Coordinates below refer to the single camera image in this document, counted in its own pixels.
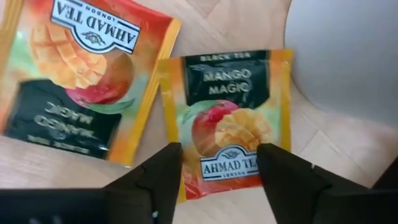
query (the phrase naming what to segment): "wooden surface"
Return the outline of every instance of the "wooden surface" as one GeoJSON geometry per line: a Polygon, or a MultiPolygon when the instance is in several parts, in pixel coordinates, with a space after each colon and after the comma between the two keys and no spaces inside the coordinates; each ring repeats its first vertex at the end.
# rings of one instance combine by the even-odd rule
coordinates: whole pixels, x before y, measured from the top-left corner
{"type": "MultiPolygon", "coordinates": [[[[137,0],[179,18],[174,56],[283,47],[290,0],[137,0]]],[[[370,187],[397,155],[398,132],[326,114],[293,86],[294,153],[370,187]]],[[[166,145],[160,96],[154,103],[136,163],[166,145]]],[[[129,169],[0,138],[0,188],[102,187],[129,169]]],[[[177,206],[174,223],[275,223],[262,189],[215,194],[177,206]]]]}

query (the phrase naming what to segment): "dark green label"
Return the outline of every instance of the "dark green label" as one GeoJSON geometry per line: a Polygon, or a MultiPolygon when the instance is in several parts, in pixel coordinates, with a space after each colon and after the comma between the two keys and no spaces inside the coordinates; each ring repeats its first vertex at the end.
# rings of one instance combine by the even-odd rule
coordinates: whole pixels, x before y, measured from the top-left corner
{"type": "Polygon", "coordinates": [[[20,83],[4,135],[105,159],[120,119],[76,104],[50,80],[35,80],[20,83]]]}
{"type": "Polygon", "coordinates": [[[185,57],[188,106],[203,100],[228,100],[257,108],[269,97],[269,52],[233,52],[185,57]]]}

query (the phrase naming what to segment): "gray object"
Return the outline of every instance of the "gray object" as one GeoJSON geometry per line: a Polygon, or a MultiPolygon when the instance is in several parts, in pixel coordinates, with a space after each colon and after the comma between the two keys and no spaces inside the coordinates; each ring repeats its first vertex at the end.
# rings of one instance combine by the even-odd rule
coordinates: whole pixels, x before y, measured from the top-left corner
{"type": "Polygon", "coordinates": [[[398,129],[398,0],[293,0],[285,46],[313,104],[398,129]]]}

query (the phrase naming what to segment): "ahmad tea logo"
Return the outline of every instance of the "ahmad tea logo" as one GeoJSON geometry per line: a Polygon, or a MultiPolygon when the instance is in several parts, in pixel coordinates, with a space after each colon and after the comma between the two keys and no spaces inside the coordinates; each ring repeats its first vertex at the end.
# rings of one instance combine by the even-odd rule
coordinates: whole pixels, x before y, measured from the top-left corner
{"type": "Polygon", "coordinates": [[[204,181],[247,177],[259,173],[257,153],[247,152],[239,145],[226,146],[214,157],[200,159],[200,163],[204,181]]]}
{"type": "Polygon", "coordinates": [[[79,0],[54,0],[51,21],[71,30],[85,50],[103,54],[115,47],[131,54],[140,27],[79,0]]]}

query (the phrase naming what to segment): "orange packaging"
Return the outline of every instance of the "orange packaging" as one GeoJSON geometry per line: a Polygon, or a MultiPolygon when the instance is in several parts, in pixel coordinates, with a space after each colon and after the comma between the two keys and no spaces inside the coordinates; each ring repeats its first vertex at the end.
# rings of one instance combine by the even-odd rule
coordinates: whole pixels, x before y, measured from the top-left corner
{"type": "Polygon", "coordinates": [[[2,134],[130,165],[179,28],[130,0],[7,0],[2,134]]]}
{"type": "Polygon", "coordinates": [[[257,187],[257,146],[290,150],[291,50],[161,60],[168,138],[183,147],[179,202],[257,187]]]}

